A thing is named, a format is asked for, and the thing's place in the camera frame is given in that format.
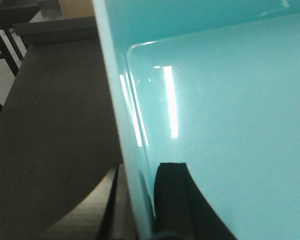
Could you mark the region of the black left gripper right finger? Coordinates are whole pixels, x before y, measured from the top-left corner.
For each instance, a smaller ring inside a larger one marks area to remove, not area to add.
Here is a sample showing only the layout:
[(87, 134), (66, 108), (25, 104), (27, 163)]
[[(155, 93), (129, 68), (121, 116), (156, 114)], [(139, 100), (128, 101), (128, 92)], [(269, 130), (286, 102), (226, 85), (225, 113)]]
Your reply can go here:
[(234, 240), (185, 163), (161, 163), (154, 182), (154, 236), (158, 240)]

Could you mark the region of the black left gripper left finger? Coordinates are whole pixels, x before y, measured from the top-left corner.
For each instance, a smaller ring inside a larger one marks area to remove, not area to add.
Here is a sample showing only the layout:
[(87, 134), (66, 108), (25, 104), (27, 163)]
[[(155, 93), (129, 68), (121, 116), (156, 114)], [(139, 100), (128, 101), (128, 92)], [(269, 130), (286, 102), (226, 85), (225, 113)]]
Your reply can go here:
[(138, 238), (123, 164), (118, 165), (115, 170), (105, 212), (96, 238), (98, 240), (136, 240)]

